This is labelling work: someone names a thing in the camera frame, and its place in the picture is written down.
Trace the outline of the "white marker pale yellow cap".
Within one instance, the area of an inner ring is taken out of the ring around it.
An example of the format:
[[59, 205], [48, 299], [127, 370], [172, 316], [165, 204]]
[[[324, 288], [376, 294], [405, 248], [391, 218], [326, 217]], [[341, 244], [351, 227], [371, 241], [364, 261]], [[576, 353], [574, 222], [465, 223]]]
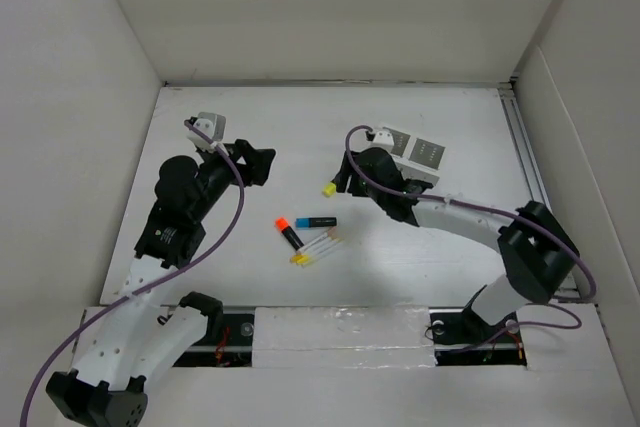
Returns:
[[327, 257], [329, 255], [331, 255], [333, 252], [335, 252], [336, 250], [339, 250], [341, 248], [343, 244], [343, 241], [340, 239], [336, 239], [334, 241], [332, 241], [331, 243], [326, 244], [325, 246], [319, 248], [318, 250], [311, 252], [311, 253], [305, 253], [303, 254], [299, 260], [296, 261], [296, 264], [302, 267], [307, 267], [313, 263], [318, 262], [319, 260], [323, 259], [324, 257]]

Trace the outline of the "white marker orange-yellow cap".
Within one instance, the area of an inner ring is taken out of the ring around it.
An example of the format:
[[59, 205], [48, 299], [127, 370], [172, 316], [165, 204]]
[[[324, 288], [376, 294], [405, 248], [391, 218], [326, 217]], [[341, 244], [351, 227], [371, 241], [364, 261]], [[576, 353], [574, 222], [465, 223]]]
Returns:
[[316, 254], [324, 252], [341, 241], [336, 235], [326, 232], [317, 237], [313, 241], [301, 247], [294, 256], [290, 258], [290, 262], [298, 265], [304, 265], [312, 261]]

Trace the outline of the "yellow-capped black highlighter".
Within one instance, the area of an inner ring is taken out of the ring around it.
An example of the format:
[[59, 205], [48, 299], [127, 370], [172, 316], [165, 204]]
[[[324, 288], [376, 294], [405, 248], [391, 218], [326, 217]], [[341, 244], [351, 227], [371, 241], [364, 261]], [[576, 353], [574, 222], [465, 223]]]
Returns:
[[327, 198], [334, 196], [337, 192], [338, 192], [338, 186], [335, 182], [327, 183], [325, 187], [322, 189], [322, 195]]

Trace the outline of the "blue-capped black highlighter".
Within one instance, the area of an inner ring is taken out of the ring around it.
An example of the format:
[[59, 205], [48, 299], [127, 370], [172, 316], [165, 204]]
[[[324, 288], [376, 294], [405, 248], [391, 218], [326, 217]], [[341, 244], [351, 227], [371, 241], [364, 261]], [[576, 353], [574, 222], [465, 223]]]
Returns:
[[295, 220], [296, 229], [331, 228], [338, 224], [336, 217], [300, 217]]

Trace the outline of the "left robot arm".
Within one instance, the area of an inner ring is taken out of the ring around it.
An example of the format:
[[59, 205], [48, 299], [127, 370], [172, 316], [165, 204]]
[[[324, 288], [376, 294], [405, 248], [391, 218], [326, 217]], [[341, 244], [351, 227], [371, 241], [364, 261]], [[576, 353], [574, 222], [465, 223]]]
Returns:
[[243, 139], [175, 156], [159, 169], [156, 200], [134, 247], [117, 301], [95, 315], [100, 326], [86, 353], [67, 372], [55, 372], [46, 393], [68, 420], [82, 426], [137, 426], [148, 388], [197, 342], [222, 334], [221, 301], [198, 292], [182, 297], [158, 320], [172, 280], [201, 262], [202, 222], [227, 188], [262, 186], [276, 156]]

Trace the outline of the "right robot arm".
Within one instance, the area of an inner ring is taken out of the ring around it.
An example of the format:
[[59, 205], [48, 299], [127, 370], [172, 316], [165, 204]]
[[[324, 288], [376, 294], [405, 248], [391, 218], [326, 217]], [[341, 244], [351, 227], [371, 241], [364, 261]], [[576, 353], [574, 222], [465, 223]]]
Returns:
[[499, 254], [503, 274], [443, 319], [444, 330], [435, 335], [440, 345], [493, 341], [517, 310], [549, 303], [580, 258], [544, 204], [530, 201], [507, 212], [430, 195], [430, 183], [404, 178], [380, 147], [346, 151], [334, 181], [337, 192], [368, 197], [397, 222], [464, 237]]

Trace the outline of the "orange-capped black highlighter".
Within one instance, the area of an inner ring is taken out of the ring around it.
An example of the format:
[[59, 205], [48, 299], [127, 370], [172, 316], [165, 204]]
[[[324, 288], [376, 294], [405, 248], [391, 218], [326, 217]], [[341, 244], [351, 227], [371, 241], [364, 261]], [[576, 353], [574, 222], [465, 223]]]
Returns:
[[284, 217], [280, 217], [275, 221], [275, 227], [295, 251], [299, 251], [304, 246], [304, 242]]

